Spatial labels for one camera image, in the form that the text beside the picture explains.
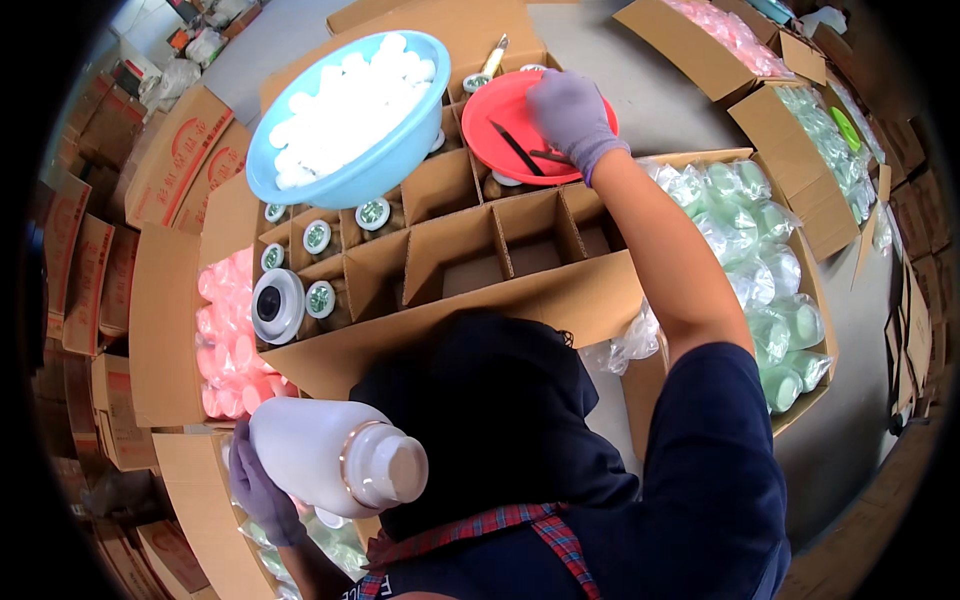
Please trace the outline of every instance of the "purple glove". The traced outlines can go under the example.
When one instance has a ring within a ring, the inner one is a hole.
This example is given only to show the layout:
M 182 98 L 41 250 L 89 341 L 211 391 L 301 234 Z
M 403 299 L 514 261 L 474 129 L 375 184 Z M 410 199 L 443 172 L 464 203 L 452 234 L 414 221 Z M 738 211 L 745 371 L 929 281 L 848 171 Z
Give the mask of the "purple glove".
M 250 424 L 246 420 L 239 420 L 233 429 L 230 489 L 274 546 L 292 546 L 306 536 L 294 501 L 276 486 L 256 457 L 250 443 Z
M 544 71 L 543 79 L 527 90 L 527 110 L 540 135 L 569 156 L 587 186 L 600 156 L 615 148 L 630 152 L 630 146 L 613 135 L 596 84 L 576 73 Z

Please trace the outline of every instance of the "white plastic bottle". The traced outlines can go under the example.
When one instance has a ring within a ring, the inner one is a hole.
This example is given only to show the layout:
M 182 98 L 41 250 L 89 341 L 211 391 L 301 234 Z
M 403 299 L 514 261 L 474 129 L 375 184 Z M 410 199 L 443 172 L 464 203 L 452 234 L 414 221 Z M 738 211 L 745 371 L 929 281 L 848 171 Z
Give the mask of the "white plastic bottle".
M 273 397 L 251 417 L 250 439 L 281 490 L 337 516 L 376 516 L 426 487 L 420 442 L 361 402 Z

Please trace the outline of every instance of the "worker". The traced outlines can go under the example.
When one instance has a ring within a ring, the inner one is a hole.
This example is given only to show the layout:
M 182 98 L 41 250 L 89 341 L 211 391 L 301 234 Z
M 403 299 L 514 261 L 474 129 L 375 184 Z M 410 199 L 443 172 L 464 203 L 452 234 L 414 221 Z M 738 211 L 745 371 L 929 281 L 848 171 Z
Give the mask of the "worker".
M 642 499 L 584 422 L 597 394 L 569 335 L 488 312 L 454 317 L 428 349 L 378 363 L 350 393 L 430 461 L 423 495 L 380 515 L 361 581 L 306 536 L 244 421 L 233 492 L 305 599 L 771 598 L 790 561 L 786 487 L 736 295 L 613 135 L 592 81 L 547 71 L 527 105 L 616 222 L 667 340 Z

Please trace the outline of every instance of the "gray floor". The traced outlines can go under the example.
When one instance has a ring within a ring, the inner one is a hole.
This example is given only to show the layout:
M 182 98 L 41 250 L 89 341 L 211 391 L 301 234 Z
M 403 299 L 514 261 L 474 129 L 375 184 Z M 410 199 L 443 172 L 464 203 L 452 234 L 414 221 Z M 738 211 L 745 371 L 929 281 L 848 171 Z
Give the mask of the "gray floor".
M 328 14 L 348 0 L 273 0 L 204 73 L 203 83 L 250 127 L 259 122 L 257 88 L 264 77 L 329 38 Z M 621 136 L 635 156 L 746 146 L 726 112 L 668 60 L 610 19 L 626 0 L 531 5 L 538 35 L 569 70 L 592 77 L 612 102 Z M 889 451 L 884 432 L 893 258 L 871 252 L 857 278 L 855 244 L 820 265 L 840 347 L 828 393 L 777 437 L 776 454 L 789 490 L 787 532 L 795 550 L 816 537 L 856 496 Z M 616 445 L 628 468 L 633 456 L 615 375 L 597 373 L 600 406 L 589 425 Z

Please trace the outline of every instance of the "navy shirt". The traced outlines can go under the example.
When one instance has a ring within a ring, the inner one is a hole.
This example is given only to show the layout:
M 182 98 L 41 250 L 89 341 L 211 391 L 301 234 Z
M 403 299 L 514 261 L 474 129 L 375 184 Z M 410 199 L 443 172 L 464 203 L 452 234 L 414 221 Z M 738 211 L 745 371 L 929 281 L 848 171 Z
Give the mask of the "navy shirt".
M 786 486 L 756 362 L 710 344 L 667 376 L 651 423 L 642 501 L 569 508 L 605 598 L 771 598 L 790 563 Z M 379 598 L 432 591 L 475 598 L 583 598 L 529 526 L 391 565 Z M 356 598 L 357 588 L 344 594 Z

